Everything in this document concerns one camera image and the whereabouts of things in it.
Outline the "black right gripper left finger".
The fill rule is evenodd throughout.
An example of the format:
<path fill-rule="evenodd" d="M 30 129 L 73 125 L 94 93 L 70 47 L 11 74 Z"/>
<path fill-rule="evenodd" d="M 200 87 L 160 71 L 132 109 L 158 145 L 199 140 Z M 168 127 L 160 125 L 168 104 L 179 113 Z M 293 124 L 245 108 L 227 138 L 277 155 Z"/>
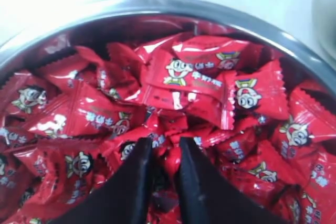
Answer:
<path fill-rule="evenodd" d="M 51 223 L 146 223 L 153 185 L 152 161 L 152 141 L 140 138 L 103 186 Z"/>

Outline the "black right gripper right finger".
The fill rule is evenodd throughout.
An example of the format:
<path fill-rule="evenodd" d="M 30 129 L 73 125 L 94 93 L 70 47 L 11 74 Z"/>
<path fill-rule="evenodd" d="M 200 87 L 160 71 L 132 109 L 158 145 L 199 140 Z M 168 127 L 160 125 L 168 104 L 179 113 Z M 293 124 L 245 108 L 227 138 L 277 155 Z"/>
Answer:
<path fill-rule="evenodd" d="M 285 223 L 230 184 L 191 137 L 180 139 L 182 223 Z"/>

